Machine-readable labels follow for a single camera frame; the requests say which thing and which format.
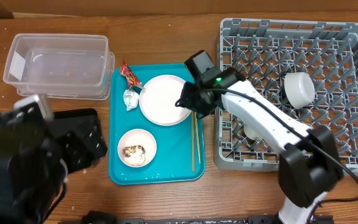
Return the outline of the white round plate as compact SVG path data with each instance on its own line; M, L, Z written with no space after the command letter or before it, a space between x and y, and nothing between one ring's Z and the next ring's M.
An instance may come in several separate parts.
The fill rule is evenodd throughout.
M159 75L150 79L140 93L142 114L161 126L173 126L187 119L191 111L175 106L184 84L184 79L174 75Z

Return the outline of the white plastic cup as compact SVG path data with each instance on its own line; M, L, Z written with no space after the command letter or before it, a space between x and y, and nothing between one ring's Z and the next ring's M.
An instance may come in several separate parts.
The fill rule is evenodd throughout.
M260 135L259 129L260 127L258 125L251 126L249 124L245 124L243 127L245 136L253 141L263 140L263 137Z

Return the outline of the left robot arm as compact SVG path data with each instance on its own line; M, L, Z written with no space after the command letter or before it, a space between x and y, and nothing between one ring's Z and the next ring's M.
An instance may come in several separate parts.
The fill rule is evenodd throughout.
M42 223L67 174L39 108L0 113L0 223Z

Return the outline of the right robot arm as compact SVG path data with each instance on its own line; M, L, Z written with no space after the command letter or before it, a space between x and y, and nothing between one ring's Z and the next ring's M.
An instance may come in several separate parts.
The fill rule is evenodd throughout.
M278 154L278 181L286 196L278 223L311 223L325 195L343 178L334 136L325 126L316 129L288 116L229 67L215 66L204 50L185 66L194 78L186 82L176 106L207 115L220 107L239 118Z

